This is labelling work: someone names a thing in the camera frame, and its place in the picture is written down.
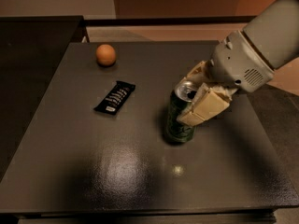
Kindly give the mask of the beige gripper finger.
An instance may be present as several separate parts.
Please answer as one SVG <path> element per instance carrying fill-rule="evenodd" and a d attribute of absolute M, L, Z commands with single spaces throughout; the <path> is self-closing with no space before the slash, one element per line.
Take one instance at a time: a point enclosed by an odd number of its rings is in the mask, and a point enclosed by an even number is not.
<path fill-rule="evenodd" d="M 219 84 L 203 83 L 191 104 L 178 116 L 178 120 L 191 127 L 210 120 L 229 107 L 237 91 L 238 88 L 225 88 Z"/>
<path fill-rule="evenodd" d="M 212 77 L 209 74 L 209 65 L 210 61 L 201 61 L 187 74 L 186 79 L 197 86 L 201 86 L 203 83 L 210 83 Z"/>

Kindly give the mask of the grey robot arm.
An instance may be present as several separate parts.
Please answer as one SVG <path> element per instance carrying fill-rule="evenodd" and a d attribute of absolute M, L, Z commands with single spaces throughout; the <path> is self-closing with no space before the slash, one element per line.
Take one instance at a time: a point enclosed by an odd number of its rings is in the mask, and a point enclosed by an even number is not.
<path fill-rule="evenodd" d="M 197 126 L 229 107 L 237 91 L 254 92 L 299 51 L 299 0 L 276 0 L 243 29 L 226 36 L 211 58 L 179 84 L 191 82 L 194 98 L 177 121 Z"/>

